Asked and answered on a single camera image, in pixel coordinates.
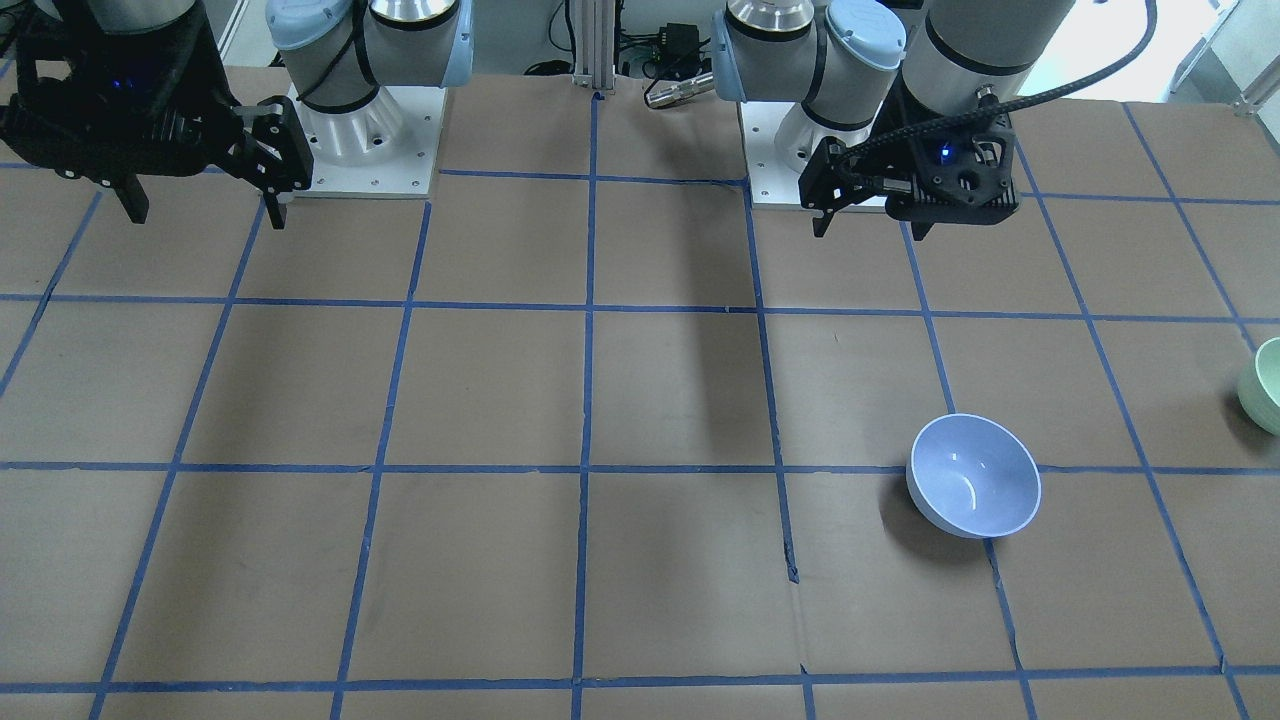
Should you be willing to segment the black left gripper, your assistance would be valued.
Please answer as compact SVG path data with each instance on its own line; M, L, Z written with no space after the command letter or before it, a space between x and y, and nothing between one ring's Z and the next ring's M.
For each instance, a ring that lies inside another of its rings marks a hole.
M914 242L934 223L1001 223L1020 206L1012 182L1016 136L1009 114L928 129L874 149L859 150L824 137L799 179L799 199L824 238L835 214L874 197L886 213L909 222Z

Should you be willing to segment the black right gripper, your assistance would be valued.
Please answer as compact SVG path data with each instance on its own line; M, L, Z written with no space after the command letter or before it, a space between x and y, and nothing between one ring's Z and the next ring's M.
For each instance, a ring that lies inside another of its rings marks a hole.
M3 142L22 160L113 191L148 218L145 176L215 167L262 193L283 231L314 158L293 102L242 102L201 1L37 1L18 24Z

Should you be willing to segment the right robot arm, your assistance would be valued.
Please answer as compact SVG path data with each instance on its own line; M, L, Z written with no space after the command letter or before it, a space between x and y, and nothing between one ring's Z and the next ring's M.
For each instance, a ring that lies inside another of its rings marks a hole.
M394 87L472 74L467 1L270 1L265 20L294 96L236 97L201 1L37 1L17 27L3 142L24 161L110 190L137 224L142 176L209 167L251 183L271 225L310 190L317 158L393 149Z

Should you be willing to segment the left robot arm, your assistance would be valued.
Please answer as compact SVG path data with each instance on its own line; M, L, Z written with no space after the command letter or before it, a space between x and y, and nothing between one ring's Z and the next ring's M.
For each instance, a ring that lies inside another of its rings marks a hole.
M1010 102L1069 1L727 1L710 35L716 92L787 102L781 143L797 201L824 236L874 197L923 240L938 224L997 225L1012 179Z

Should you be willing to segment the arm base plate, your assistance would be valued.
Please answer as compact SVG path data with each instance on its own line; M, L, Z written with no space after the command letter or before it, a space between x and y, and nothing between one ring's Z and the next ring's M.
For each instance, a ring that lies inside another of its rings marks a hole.
M314 156L301 197L429 199L449 91L383 87L347 113L298 109Z
M846 145L870 132L837 132L817 124L797 102L741 102L739 118L751 204L756 210L800 211L799 179L824 137Z

